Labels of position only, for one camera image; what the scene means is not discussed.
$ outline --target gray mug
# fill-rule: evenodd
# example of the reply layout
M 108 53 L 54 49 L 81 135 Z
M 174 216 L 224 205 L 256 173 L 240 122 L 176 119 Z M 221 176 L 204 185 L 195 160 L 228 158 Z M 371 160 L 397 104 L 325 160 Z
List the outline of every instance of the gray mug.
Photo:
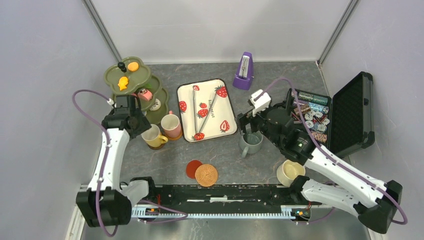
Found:
M 240 148 L 243 151 L 241 157 L 245 158 L 247 154 L 255 154 L 261 150 L 264 136 L 259 132 L 247 132 L 240 138 Z

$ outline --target gray wall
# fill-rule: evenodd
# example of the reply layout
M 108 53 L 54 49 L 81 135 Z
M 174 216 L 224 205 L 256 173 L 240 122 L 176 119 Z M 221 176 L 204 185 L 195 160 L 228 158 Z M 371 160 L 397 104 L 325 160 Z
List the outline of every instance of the gray wall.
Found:
M 422 0 L 360 1 L 322 66 L 331 95 L 360 71 L 374 76 L 376 143 L 351 161 L 403 185 L 409 224 L 392 224 L 390 239 L 419 239 L 423 232 L 423 8 Z M 402 219 L 399 213 L 395 219 Z
M 80 0 L 3 1 L 0 33 L 0 239 L 60 240 L 101 136 L 71 95 L 110 94 L 114 59 Z M 98 120 L 108 113 L 97 96 L 78 102 Z

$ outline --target mug handle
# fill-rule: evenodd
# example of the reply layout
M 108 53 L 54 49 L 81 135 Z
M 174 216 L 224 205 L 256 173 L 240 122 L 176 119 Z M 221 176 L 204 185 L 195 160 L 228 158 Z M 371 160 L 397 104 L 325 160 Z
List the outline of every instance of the mug handle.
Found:
M 249 151 L 249 147 L 247 146 L 243 149 L 243 152 L 241 153 L 241 157 L 245 158 L 246 155 L 248 154 L 248 151 Z
M 160 135 L 159 139 L 161 144 L 166 144 L 168 142 L 168 138 L 166 136 Z

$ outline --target white wall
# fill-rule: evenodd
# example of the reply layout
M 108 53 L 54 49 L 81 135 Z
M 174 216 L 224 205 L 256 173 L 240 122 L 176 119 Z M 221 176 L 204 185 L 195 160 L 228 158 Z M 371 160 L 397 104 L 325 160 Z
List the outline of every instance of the white wall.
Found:
M 4 1 L 0 33 L 0 239 L 61 240 L 101 136 L 71 96 L 109 94 L 114 59 L 80 0 Z M 108 113 L 99 97 L 77 101 L 98 120 Z
M 92 0 L 122 57 L 315 61 L 349 0 Z
M 360 71 L 374 76 L 376 142 L 351 156 L 360 170 L 403 185 L 406 226 L 390 239 L 420 239 L 424 214 L 424 1 L 363 0 L 323 63 L 334 95 Z M 401 220 L 398 213 L 395 219 Z

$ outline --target case lid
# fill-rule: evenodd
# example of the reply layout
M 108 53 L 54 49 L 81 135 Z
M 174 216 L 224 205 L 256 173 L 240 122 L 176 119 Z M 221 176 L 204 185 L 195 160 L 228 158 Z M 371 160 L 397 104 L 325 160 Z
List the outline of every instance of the case lid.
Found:
M 374 141 L 373 76 L 360 72 L 332 98 L 329 149 L 345 157 Z

